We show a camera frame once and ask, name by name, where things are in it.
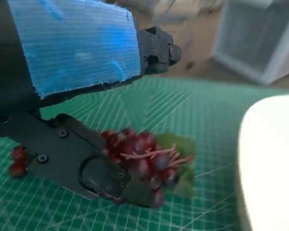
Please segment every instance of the table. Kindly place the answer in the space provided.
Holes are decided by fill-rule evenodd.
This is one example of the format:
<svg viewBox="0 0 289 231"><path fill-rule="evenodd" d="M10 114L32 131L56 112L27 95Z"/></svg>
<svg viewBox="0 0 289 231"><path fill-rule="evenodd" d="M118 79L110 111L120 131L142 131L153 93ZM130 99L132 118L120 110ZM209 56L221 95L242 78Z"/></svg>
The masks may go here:
<svg viewBox="0 0 289 231"><path fill-rule="evenodd" d="M7 174L10 150L0 138L0 230L20 231L237 231L237 135L246 110L262 98L288 93L190 79L145 77L134 84L75 97L42 109L44 118L67 113L92 129L133 127L196 140L197 197L167 194L157 210L88 201L43 178Z"/></svg>

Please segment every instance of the grape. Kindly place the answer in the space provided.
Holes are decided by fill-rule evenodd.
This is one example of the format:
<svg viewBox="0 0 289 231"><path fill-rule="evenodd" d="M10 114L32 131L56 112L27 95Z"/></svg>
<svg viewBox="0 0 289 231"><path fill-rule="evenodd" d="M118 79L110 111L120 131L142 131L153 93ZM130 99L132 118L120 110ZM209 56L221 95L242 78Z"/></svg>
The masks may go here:
<svg viewBox="0 0 289 231"><path fill-rule="evenodd" d="M162 171L168 167L170 164L170 159L167 154L158 154L151 160L155 168L159 171Z"/></svg>
<svg viewBox="0 0 289 231"><path fill-rule="evenodd" d="M131 128L125 128L121 131L124 135L126 135L128 138L134 138L136 137L136 132L132 130Z"/></svg>
<svg viewBox="0 0 289 231"><path fill-rule="evenodd" d="M16 162L25 162L26 154L22 146L16 146L11 151L11 157Z"/></svg>
<svg viewBox="0 0 289 231"><path fill-rule="evenodd" d="M113 134L114 134L113 131L106 130L106 131L103 131L103 132L102 132L102 137L107 140L107 139L108 139L111 135L113 135Z"/></svg>
<svg viewBox="0 0 289 231"><path fill-rule="evenodd" d="M122 142L119 139L118 134L116 133L112 134L107 140L107 145L110 151L115 152L115 153L120 152Z"/></svg>
<svg viewBox="0 0 289 231"><path fill-rule="evenodd" d="M150 178L149 184L150 184L150 188L152 190L156 190L156 189L159 189L161 187L162 182L161 182L158 175L154 175Z"/></svg>
<svg viewBox="0 0 289 231"><path fill-rule="evenodd" d="M121 152L124 154L133 154L135 152L135 145L136 145L137 140L131 139L131 140L126 140L122 144Z"/></svg>
<svg viewBox="0 0 289 231"><path fill-rule="evenodd" d="M148 146L145 143L145 140L139 137L131 138L125 140L122 145L122 153L125 154L144 154Z"/></svg>
<svg viewBox="0 0 289 231"><path fill-rule="evenodd" d="M165 203L165 195L162 190L154 191L154 200L152 207L153 208L160 208Z"/></svg>
<svg viewBox="0 0 289 231"><path fill-rule="evenodd" d="M9 175L12 178L18 179L26 175L26 165L24 162L15 162L9 168Z"/></svg>
<svg viewBox="0 0 289 231"><path fill-rule="evenodd" d="M131 160L129 169L135 177L140 179L147 178L150 175L150 168L145 159Z"/></svg>
<svg viewBox="0 0 289 231"><path fill-rule="evenodd" d="M155 149L156 148L156 139L153 134L150 132L141 132L138 136L141 139L145 140L145 144L148 148Z"/></svg>
<svg viewBox="0 0 289 231"><path fill-rule="evenodd" d="M123 132L117 134L119 142L122 142L127 139L127 136Z"/></svg>
<svg viewBox="0 0 289 231"><path fill-rule="evenodd" d="M179 177L176 173L176 169L173 167L169 167L161 172L161 178L165 185L168 186L175 186L178 181Z"/></svg>
<svg viewBox="0 0 289 231"><path fill-rule="evenodd" d="M110 160L112 162L115 162L115 163L118 163L118 164L122 163L122 159L120 157L118 157L116 154L111 153L109 155L109 158L110 158Z"/></svg>

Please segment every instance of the bolt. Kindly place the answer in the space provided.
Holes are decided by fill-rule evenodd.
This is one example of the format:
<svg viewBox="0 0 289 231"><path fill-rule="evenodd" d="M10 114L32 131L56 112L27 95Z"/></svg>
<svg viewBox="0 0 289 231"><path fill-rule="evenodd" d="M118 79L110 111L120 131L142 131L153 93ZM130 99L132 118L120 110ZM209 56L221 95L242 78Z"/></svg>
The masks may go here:
<svg viewBox="0 0 289 231"><path fill-rule="evenodd" d="M120 188L121 188L121 189L124 189L124 188L125 188L125 184L124 184L124 183L121 183L121 184L120 184Z"/></svg>
<svg viewBox="0 0 289 231"><path fill-rule="evenodd" d="M122 173L122 172L120 172L120 173L117 174L117 177L118 177L118 178L122 178L123 176L124 176L124 173Z"/></svg>
<svg viewBox="0 0 289 231"><path fill-rule="evenodd" d="M61 129L60 131L59 131L59 137L60 138L64 138L64 137L66 137L67 136L67 130L66 129Z"/></svg>
<svg viewBox="0 0 289 231"><path fill-rule="evenodd" d="M48 161L48 156L45 154L41 154L38 156L38 162L40 163L46 163Z"/></svg>
<svg viewBox="0 0 289 231"><path fill-rule="evenodd" d="M172 47L169 48L169 54L170 54L170 57L172 57L172 55L173 55L173 49L172 49Z"/></svg>

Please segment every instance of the green leaf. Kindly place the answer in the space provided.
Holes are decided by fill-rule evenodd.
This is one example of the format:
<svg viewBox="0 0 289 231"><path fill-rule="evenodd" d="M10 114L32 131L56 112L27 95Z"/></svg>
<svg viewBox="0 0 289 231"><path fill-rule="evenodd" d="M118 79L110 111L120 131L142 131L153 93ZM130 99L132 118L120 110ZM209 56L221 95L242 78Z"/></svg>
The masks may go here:
<svg viewBox="0 0 289 231"><path fill-rule="evenodd" d="M179 137L174 134L164 133L157 136L157 143L163 148L171 148L174 144L177 145L177 150L181 154L181 158L195 155L196 142L186 137Z"/></svg>
<svg viewBox="0 0 289 231"><path fill-rule="evenodd" d="M185 179L179 180L177 186L173 189L172 193L187 198L193 198L196 196L196 190L194 188L194 185L192 185L189 181Z"/></svg>
<svg viewBox="0 0 289 231"><path fill-rule="evenodd" d="M176 144L177 150L181 154L180 158L195 155L196 142L189 138L164 133L157 136L157 143L165 149L171 148L174 144ZM190 166L180 166L178 168L180 179L175 188L171 190L173 194L188 198L196 196L193 165L194 164L191 163Z"/></svg>

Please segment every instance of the blue fabric sleeve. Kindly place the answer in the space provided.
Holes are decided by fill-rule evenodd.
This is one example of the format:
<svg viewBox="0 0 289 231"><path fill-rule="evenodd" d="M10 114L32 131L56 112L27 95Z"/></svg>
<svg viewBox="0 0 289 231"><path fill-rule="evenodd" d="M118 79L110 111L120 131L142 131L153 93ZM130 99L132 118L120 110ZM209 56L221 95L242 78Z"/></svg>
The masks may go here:
<svg viewBox="0 0 289 231"><path fill-rule="evenodd" d="M8 0L41 98L140 74L132 14L95 0Z"/></svg>

